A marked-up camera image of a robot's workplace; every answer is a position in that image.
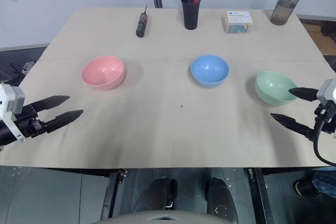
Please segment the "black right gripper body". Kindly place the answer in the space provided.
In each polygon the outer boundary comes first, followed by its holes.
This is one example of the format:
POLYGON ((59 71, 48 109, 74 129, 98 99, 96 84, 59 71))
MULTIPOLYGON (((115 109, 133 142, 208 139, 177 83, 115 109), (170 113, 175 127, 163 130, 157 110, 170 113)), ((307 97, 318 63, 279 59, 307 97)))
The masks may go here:
POLYGON ((328 134, 335 132, 335 103, 328 100, 325 105, 320 103, 314 111, 315 118, 315 131, 322 131, 328 134))

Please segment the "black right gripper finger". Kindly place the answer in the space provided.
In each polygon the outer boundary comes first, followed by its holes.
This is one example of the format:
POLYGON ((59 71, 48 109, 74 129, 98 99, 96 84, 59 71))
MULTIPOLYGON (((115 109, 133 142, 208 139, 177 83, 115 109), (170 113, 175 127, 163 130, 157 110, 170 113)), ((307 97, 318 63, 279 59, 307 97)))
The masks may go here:
POLYGON ((317 98, 318 90, 313 88, 296 87, 289 89, 288 92, 300 99, 310 102, 318 99, 317 98))
POLYGON ((305 136, 307 139, 312 141, 312 136, 314 133, 314 130, 310 127, 298 123, 295 119, 288 117, 283 114, 277 114, 277 113, 271 113, 270 114, 278 123, 286 127, 287 129, 294 131, 296 133, 299 133, 303 136, 305 136))

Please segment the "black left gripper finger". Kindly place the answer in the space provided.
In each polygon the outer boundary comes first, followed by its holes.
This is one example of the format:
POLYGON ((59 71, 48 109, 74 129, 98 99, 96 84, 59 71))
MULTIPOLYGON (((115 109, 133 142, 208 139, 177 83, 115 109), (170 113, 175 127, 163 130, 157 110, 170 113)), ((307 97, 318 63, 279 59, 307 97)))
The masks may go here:
POLYGON ((43 111, 43 110, 49 110, 52 108, 55 108, 62 103, 64 103, 66 100, 68 100, 70 96, 68 95, 53 95, 51 97, 33 102, 31 104, 26 105, 28 108, 33 109, 36 113, 43 111))
POLYGON ((65 112, 59 116, 56 116, 53 120, 45 123, 44 129, 46 130, 47 133, 51 133, 75 121, 78 117, 82 115, 82 113, 83 110, 65 112))

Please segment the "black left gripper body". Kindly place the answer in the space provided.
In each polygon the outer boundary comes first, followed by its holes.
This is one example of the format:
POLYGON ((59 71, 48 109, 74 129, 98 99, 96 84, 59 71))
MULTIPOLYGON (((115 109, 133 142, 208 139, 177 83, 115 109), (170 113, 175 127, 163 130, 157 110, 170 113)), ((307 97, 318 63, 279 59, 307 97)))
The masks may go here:
POLYGON ((47 123, 37 118, 38 112, 43 110, 49 110, 49 106, 28 104, 23 106, 21 113, 15 114, 15 124, 24 137, 36 137, 48 132, 47 123))

